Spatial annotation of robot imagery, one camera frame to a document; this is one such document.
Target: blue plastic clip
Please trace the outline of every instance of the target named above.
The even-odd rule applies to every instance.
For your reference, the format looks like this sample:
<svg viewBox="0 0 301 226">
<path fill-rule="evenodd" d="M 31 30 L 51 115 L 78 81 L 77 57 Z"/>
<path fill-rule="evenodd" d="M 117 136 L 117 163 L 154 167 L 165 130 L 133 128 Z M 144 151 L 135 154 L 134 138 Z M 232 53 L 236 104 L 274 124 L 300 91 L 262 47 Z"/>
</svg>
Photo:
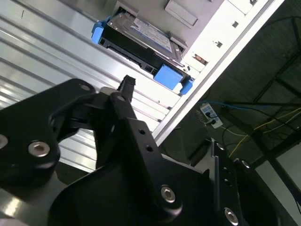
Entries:
<svg viewBox="0 0 301 226">
<path fill-rule="evenodd" d="M 192 84 L 193 84 L 193 79 L 190 79 L 185 83 L 182 83 L 183 88 L 180 90 L 180 93 L 183 95 L 188 93 L 188 91 L 192 88 Z"/>
<path fill-rule="evenodd" d="M 163 86 L 173 90 L 176 85 L 182 80 L 182 75 L 174 71 L 167 65 L 162 65 L 160 70 L 154 77 L 154 80 L 161 83 Z"/>
<path fill-rule="evenodd" d="M 111 17 L 109 16 L 106 20 L 98 21 L 96 24 L 94 24 L 94 26 L 92 28 L 92 37 L 91 37 L 91 41 L 94 44 L 99 43 L 99 41 L 102 37 L 102 34 L 103 34 L 103 30 L 110 19 L 111 19 Z"/>
</svg>

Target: power strip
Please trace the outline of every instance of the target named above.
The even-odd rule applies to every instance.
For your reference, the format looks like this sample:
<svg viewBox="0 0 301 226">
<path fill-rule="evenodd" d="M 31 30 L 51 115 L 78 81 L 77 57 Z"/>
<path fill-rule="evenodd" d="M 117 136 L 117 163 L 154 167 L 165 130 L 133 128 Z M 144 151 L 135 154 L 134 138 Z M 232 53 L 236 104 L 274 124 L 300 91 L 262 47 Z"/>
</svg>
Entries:
<svg viewBox="0 0 301 226">
<path fill-rule="evenodd" d="M 211 105 L 209 103 L 202 105 L 200 107 L 200 110 L 202 111 L 202 113 L 208 120 L 211 120 L 214 117 L 215 124 L 211 124 L 213 128 L 216 129 L 223 125 L 221 119 L 219 117 L 217 117 L 217 114 L 215 113 L 215 111 L 213 110 L 213 108 L 211 107 Z M 211 118 L 209 118 L 206 115 L 206 113 L 210 113 Z"/>
</svg>

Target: metal screw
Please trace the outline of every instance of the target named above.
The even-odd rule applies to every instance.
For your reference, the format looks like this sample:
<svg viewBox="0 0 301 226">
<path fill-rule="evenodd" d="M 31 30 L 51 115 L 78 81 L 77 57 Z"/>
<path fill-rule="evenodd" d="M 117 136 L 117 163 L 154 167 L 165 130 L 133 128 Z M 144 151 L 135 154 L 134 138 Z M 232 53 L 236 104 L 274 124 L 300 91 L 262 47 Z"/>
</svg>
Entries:
<svg viewBox="0 0 301 226">
<path fill-rule="evenodd" d="M 242 160 L 241 163 L 242 163 L 246 168 L 248 168 L 248 169 L 250 168 L 250 165 L 249 165 L 246 161 Z"/>
<path fill-rule="evenodd" d="M 223 147 L 221 144 L 216 143 L 216 145 L 217 145 L 221 150 L 225 150 L 224 147 Z"/>
<path fill-rule="evenodd" d="M 32 142 L 28 146 L 29 154 L 31 154 L 35 157 L 44 157 L 44 156 L 48 155 L 49 151 L 50 151 L 49 145 L 42 141 Z"/>
<path fill-rule="evenodd" d="M 166 202 L 173 203 L 175 201 L 175 194 L 170 187 L 163 186 L 161 188 L 161 195 Z"/>
<path fill-rule="evenodd" d="M 7 137 L 0 134 L 0 149 L 4 148 L 7 144 L 8 144 Z"/>
<path fill-rule="evenodd" d="M 232 225 L 238 225 L 238 218 L 229 208 L 225 208 L 225 216 Z"/>
<path fill-rule="evenodd" d="M 80 85 L 80 87 L 86 91 L 90 90 L 89 86 L 86 86 L 86 85 Z"/>
</svg>

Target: yellow cable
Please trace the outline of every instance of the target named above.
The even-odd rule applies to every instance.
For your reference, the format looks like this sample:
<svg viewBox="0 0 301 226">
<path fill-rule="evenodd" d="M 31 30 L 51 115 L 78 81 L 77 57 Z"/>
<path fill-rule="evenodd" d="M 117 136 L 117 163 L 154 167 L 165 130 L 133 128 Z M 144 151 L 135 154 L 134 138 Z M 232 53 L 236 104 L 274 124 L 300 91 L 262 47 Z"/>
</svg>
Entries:
<svg viewBox="0 0 301 226">
<path fill-rule="evenodd" d="M 282 116 L 280 116 L 280 117 L 278 117 L 278 118 L 276 118 L 276 119 L 273 119 L 273 120 L 271 120 L 271 121 L 269 121 L 269 122 L 266 122 L 266 123 L 264 123 L 264 124 L 261 124 L 261 125 L 257 126 L 254 130 L 257 130 L 257 129 L 259 129 L 259 128 L 265 126 L 265 125 L 268 125 L 268 124 L 270 124 L 270 123 L 272 123 L 272 122 L 274 122 L 274 121 L 277 121 L 277 119 L 282 119 L 282 118 L 284 118 L 284 117 L 286 117 L 286 116 L 288 116 L 288 115 L 290 115 L 290 114 L 293 114 L 294 112 L 296 112 L 296 111 L 298 111 L 298 110 L 300 110 L 300 109 L 301 109 L 301 107 L 299 107 L 299 108 L 297 108 L 296 110 L 293 110 L 293 111 L 291 111 L 291 112 L 289 112 L 289 113 L 287 113 L 287 114 L 285 114 L 285 115 L 282 115 Z M 236 145 L 236 147 L 235 147 L 235 148 L 233 149 L 233 151 L 230 153 L 229 157 L 231 157 L 231 156 L 233 155 L 233 153 L 238 149 L 239 145 L 240 145 L 240 144 L 241 144 L 248 136 L 249 136 L 249 135 L 245 135 L 245 136 L 239 141 L 239 143 Z"/>
</svg>

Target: hard drive label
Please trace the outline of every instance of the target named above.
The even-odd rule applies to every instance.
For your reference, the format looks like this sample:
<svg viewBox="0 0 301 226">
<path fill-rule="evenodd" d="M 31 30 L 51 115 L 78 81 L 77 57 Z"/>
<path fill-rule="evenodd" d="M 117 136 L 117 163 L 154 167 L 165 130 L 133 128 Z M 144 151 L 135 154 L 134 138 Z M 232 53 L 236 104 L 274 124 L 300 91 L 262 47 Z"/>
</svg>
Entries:
<svg viewBox="0 0 301 226">
<path fill-rule="evenodd" d="M 168 37 L 165 36 L 162 31 L 158 30 L 156 27 L 154 27 L 151 24 L 145 23 L 139 19 L 134 20 L 135 25 L 137 26 L 131 26 L 131 28 L 138 31 L 141 35 L 145 36 L 146 38 L 152 40 L 153 42 L 157 43 L 164 49 L 168 50 L 169 52 L 173 52 L 170 40 Z"/>
</svg>

